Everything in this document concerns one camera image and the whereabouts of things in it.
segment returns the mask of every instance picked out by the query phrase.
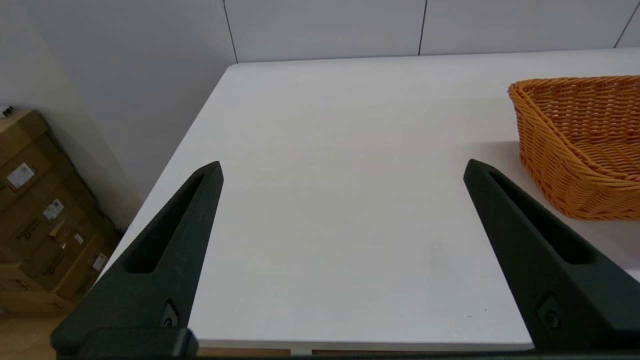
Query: basket rim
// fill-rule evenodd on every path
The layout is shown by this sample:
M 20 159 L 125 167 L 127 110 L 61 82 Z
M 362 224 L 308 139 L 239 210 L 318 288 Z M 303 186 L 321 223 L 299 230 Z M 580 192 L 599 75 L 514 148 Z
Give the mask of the basket rim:
M 527 79 L 517 81 L 509 86 L 509 96 L 520 98 L 530 110 L 534 110 L 537 116 L 542 120 L 542 124 L 551 130 L 556 138 L 562 143 L 565 149 L 567 149 L 572 155 L 572 161 L 582 168 L 583 171 L 587 171 L 592 177 L 599 178 L 599 183 L 610 188 L 628 188 L 628 190 L 640 190 L 640 176 L 632 176 L 629 174 L 614 172 L 609 170 L 597 162 L 591 160 L 589 156 L 586 156 L 580 149 L 578 149 L 567 137 L 562 133 L 546 116 L 540 107 L 527 95 L 525 87 L 545 87 L 552 86 L 556 83 L 562 83 L 562 85 L 582 85 L 582 84 L 597 84 L 597 83 L 611 83 L 620 81 L 637 81 L 640 82 L 640 76 L 598 76 L 592 78 L 551 78 L 551 79 Z

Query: white wall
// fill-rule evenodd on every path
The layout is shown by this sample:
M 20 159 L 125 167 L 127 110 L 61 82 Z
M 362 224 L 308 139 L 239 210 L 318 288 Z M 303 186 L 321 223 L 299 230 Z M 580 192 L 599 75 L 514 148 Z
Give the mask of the white wall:
M 146 197 L 236 62 L 222 0 L 24 3 L 124 172 Z
M 0 102 L 40 110 L 99 207 L 125 229 L 142 197 L 17 0 L 0 2 L 0 49 Z
M 238 61 L 418 55 L 424 0 L 227 0 Z
M 240 62 L 613 48 L 638 2 L 226 0 Z
M 429 0 L 420 55 L 610 49 L 637 0 Z

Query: barcode label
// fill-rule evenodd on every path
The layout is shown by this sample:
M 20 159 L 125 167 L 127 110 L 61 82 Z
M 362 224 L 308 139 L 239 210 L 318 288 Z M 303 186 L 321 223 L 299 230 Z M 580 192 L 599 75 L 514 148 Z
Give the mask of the barcode label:
M 6 179 L 13 185 L 14 188 L 19 189 L 22 185 L 26 184 L 35 173 L 29 167 L 29 165 L 22 163 L 14 171 L 9 174 Z
M 82 238 L 82 236 L 80 236 L 80 234 L 75 234 L 74 238 L 78 241 L 80 245 L 82 245 L 82 243 L 84 242 L 84 239 Z
M 104 266 L 104 263 L 107 262 L 107 259 L 109 258 L 105 254 L 98 255 L 98 258 L 93 262 L 93 268 L 97 271 L 102 270 L 102 267 Z
M 53 200 L 46 209 L 44 209 L 42 214 L 45 218 L 47 218 L 48 221 L 51 222 L 55 220 L 64 209 L 65 206 L 60 202 L 60 200 L 56 199 Z

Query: wicker basket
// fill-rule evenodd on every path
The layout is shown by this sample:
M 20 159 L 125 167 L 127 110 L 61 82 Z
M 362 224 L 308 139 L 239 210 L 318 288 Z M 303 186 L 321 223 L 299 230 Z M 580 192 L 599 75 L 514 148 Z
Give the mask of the wicker basket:
M 640 219 L 640 76 L 519 81 L 509 87 L 520 161 L 559 211 Z

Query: white table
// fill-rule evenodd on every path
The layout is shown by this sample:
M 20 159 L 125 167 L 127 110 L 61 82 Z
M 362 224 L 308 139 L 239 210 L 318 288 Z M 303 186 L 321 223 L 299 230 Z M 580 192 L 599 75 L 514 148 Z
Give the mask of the white table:
M 640 49 L 230 67 L 111 262 L 198 167 L 225 184 L 189 327 L 203 347 L 525 350 L 462 177 L 518 161 L 510 83 L 640 73 Z M 555 214 L 640 279 L 639 222 Z

